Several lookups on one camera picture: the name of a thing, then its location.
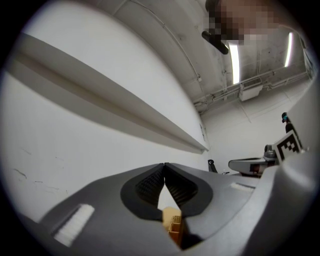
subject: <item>person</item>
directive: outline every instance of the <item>person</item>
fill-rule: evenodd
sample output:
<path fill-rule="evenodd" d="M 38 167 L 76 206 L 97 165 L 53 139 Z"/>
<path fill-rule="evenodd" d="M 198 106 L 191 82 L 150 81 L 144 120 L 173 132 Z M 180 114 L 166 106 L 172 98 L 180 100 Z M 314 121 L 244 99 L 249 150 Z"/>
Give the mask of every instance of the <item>person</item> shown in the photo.
<path fill-rule="evenodd" d="M 272 30 L 285 27 L 298 34 L 310 79 L 319 71 L 318 59 L 304 31 L 287 10 L 275 0 L 207 0 L 211 33 L 221 38 L 243 44 L 249 35 L 267 35 Z"/>
<path fill-rule="evenodd" d="M 291 123 L 289 117 L 287 116 L 287 112 L 282 113 L 281 117 L 282 117 L 282 123 L 286 123 L 285 124 L 285 132 L 288 133 L 293 130 L 294 133 L 297 135 L 293 124 Z"/>

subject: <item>white ceiling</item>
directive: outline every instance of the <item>white ceiling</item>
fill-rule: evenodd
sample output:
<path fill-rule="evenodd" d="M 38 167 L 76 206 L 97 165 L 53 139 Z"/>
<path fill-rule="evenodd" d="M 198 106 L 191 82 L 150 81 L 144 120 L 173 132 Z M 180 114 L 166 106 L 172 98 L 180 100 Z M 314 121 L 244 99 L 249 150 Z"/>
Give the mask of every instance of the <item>white ceiling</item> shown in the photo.
<path fill-rule="evenodd" d="M 222 55 L 201 37 L 208 15 L 206 0 L 84 1 L 140 35 L 172 70 L 193 102 L 232 85 L 230 55 Z M 303 51 L 296 34 L 290 67 L 278 70 L 286 60 L 289 32 L 287 28 L 276 29 L 268 36 L 240 45 L 240 80 L 272 70 L 277 70 L 275 80 L 304 72 Z"/>

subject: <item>ceiling pipe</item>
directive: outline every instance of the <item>ceiling pipe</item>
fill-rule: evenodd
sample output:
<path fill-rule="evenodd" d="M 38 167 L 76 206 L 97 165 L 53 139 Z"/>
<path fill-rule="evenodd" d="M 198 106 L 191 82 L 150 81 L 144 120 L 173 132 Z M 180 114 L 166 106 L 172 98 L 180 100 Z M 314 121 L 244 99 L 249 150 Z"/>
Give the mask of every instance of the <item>ceiling pipe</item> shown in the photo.
<path fill-rule="evenodd" d="M 297 65 L 297 64 L 302 63 L 302 62 L 304 62 L 304 61 L 298 61 L 298 62 L 292 64 L 291 66 Z M 229 88 L 232 88 L 232 87 L 235 87 L 235 86 L 239 86 L 240 84 L 245 83 L 245 82 L 250 81 L 250 80 L 253 80 L 253 79 L 255 79 L 255 78 L 262 77 L 262 76 L 265 76 L 265 75 L 270 74 L 270 73 L 276 73 L 276 71 L 279 71 L 279 70 L 282 70 L 282 69 L 285 69 L 285 67 L 284 67 L 284 66 L 281 66 L 281 67 L 279 67 L 279 68 L 276 68 L 276 69 L 273 69 L 273 70 L 269 70 L 269 71 L 264 72 L 264 73 L 261 73 L 261 74 L 257 74 L 257 75 L 255 75 L 255 76 L 250 77 L 250 78 L 244 79 L 244 80 L 242 80 L 242 81 L 240 81 L 240 82 L 238 82 L 238 83 L 235 83 L 235 84 L 229 85 L 229 86 L 227 86 L 227 87 L 225 87 L 225 88 L 222 88 L 222 89 L 216 90 L 216 91 L 214 91 L 214 92 L 208 93 L 208 94 L 205 96 L 205 98 L 211 97 L 212 95 L 215 95 L 216 93 L 219 93 L 219 92 L 223 92 L 223 91 L 225 91 L 225 90 L 227 90 L 227 89 L 229 89 Z"/>
<path fill-rule="evenodd" d="M 126 2 L 128 2 L 129 0 L 123 0 L 118 7 L 113 11 L 113 13 L 111 14 L 112 16 L 115 16 L 116 13 L 125 5 Z"/>
<path fill-rule="evenodd" d="M 287 84 L 296 82 L 296 81 L 298 81 L 298 80 L 300 80 L 300 79 L 302 79 L 302 78 L 304 78 L 304 77 L 306 77 L 306 76 L 307 76 L 307 72 L 305 71 L 305 72 L 302 72 L 302 73 L 300 73 L 300 74 L 292 75 L 292 76 L 290 76 L 290 77 L 288 77 L 288 78 L 286 78 L 286 79 L 283 79 L 283 80 L 277 82 L 277 83 L 274 84 L 274 85 L 272 85 L 272 83 L 268 82 L 268 83 L 265 84 L 263 87 L 264 87 L 264 88 L 267 88 L 267 91 L 270 91 L 270 90 L 272 90 L 272 89 L 275 89 L 275 88 L 278 88 L 278 87 L 281 87 L 281 86 L 284 86 L 284 85 L 287 85 Z M 237 99 L 238 96 L 239 96 L 239 94 L 237 95 L 237 93 L 239 93 L 239 92 L 240 92 L 240 88 L 236 88 L 236 89 L 233 89 L 233 90 L 231 90 L 231 91 L 228 91 L 227 93 L 223 93 L 223 94 L 221 94 L 220 96 L 213 98 L 213 99 L 212 99 L 212 102 L 209 103 L 209 106 L 212 105 L 212 104 L 214 104 L 215 102 L 217 102 L 217 101 L 219 101 L 219 100 L 222 100 L 222 99 L 223 99 L 224 97 L 226 97 L 226 96 L 229 97 L 229 96 L 231 96 L 231 95 L 236 94 L 236 99 Z M 204 105 L 204 104 L 205 104 L 205 103 L 199 104 L 199 105 L 197 105 L 196 107 L 200 107 L 200 106 L 202 106 L 202 105 Z M 200 115 L 204 114 L 204 113 L 207 112 L 207 111 L 208 111 L 208 110 L 204 110 L 204 111 L 200 112 Z"/>
<path fill-rule="evenodd" d="M 186 53 L 185 49 L 184 49 L 184 48 L 182 47 L 182 45 L 180 44 L 179 40 L 175 37 L 174 33 L 173 33 L 173 32 L 167 27 L 167 25 L 166 25 L 152 10 L 150 10 L 148 7 L 144 6 L 142 3 L 140 3 L 140 2 L 138 2 L 138 1 L 136 1 L 136 0 L 129 0 L 129 1 L 132 2 L 132 3 L 134 3 L 134 4 L 136 4 L 136 5 L 139 5 L 139 6 L 143 7 L 143 8 L 145 8 L 147 11 L 149 11 L 149 12 L 155 17 L 155 19 L 161 24 L 162 28 L 163 28 L 164 30 L 166 30 L 166 31 L 170 34 L 170 36 L 172 37 L 172 39 L 173 39 L 173 40 L 175 41 L 175 43 L 179 46 L 179 48 L 181 49 L 181 51 L 183 52 L 184 56 L 186 57 L 186 59 L 188 60 L 190 66 L 191 66 L 192 69 L 193 69 L 193 72 L 194 72 L 194 74 L 195 74 L 195 76 L 196 76 L 196 79 L 197 79 L 197 81 L 198 81 L 200 90 L 201 90 L 201 92 L 202 92 L 202 94 L 203 94 L 205 103 L 207 104 L 207 108 L 208 108 L 207 97 L 206 97 L 206 94 L 205 94 L 205 91 L 204 91 L 202 85 L 200 84 L 200 82 L 202 81 L 202 78 L 201 78 L 200 74 L 196 71 L 195 66 L 192 64 L 192 62 L 191 62 L 188 54 Z"/>

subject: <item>gray panel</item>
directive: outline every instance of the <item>gray panel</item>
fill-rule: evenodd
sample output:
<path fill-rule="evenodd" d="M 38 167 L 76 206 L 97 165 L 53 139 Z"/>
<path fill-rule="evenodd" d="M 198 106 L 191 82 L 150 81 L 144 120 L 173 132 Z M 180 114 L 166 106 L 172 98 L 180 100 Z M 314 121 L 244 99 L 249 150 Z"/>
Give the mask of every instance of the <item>gray panel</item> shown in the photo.
<path fill-rule="evenodd" d="M 271 254 L 295 231 L 318 194 L 319 178 L 317 153 L 291 155 L 283 162 L 245 255 L 259 255 L 261 251 Z"/>
<path fill-rule="evenodd" d="M 213 198 L 207 208 L 200 215 L 185 218 L 190 233 L 202 239 L 207 239 L 220 230 L 251 197 L 252 192 L 233 188 L 231 184 L 256 187 L 260 181 L 257 178 L 221 175 L 180 164 L 172 165 L 203 179 L 213 190 Z"/>
<path fill-rule="evenodd" d="M 276 170 L 277 166 L 273 166 L 265 170 L 261 179 L 257 179 L 258 185 L 252 193 L 249 201 L 215 235 L 182 253 L 178 253 L 178 255 L 240 255 L 265 210 L 270 197 Z M 232 178 L 243 178 L 241 180 L 242 182 L 245 182 L 245 180 L 248 179 L 255 180 L 254 178 L 237 176 L 232 176 Z M 210 226 L 213 222 L 218 221 L 218 219 L 212 219 L 212 221 L 208 222 L 207 225 Z"/>
<path fill-rule="evenodd" d="M 160 221 L 136 217 L 120 198 L 122 186 L 157 164 L 92 182 L 52 209 L 42 220 L 49 232 L 79 204 L 95 211 L 71 248 L 85 255 L 167 255 L 180 251 Z"/>
<path fill-rule="evenodd" d="M 261 157 L 261 158 L 231 160 L 229 161 L 229 164 L 228 164 L 231 170 L 248 174 L 248 175 L 253 175 L 254 172 L 251 171 L 251 165 L 268 165 L 268 162 L 266 161 L 266 159 Z"/>

